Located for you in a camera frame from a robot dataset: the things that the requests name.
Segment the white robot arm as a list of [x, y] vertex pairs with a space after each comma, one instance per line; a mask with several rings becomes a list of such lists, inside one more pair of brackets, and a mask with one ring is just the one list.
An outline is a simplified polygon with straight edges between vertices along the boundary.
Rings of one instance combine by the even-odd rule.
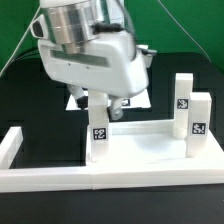
[[99, 19], [94, 0], [40, 0], [40, 56], [58, 82], [107, 94], [110, 117], [122, 117], [122, 101], [143, 92], [148, 75], [133, 35]]

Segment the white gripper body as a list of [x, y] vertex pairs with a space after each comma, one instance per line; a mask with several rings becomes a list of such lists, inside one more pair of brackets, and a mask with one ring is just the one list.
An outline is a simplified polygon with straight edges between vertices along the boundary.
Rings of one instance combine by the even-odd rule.
[[38, 48], [47, 75], [58, 82], [121, 98], [134, 97], [149, 84], [141, 51], [125, 31], [101, 33], [80, 54], [66, 54], [49, 40], [39, 40]]

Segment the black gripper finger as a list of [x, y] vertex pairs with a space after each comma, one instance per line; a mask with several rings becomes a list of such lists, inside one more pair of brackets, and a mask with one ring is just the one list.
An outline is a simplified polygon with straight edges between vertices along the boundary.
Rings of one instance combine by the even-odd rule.
[[110, 97], [110, 106], [108, 107], [108, 115], [111, 120], [119, 120], [123, 116], [122, 103], [123, 99], [121, 97]]
[[67, 85], [67, 89], [76, 101], [79, 108], [88, 107], [88, 97], [84, 94], [83, 89], [77, 85]]

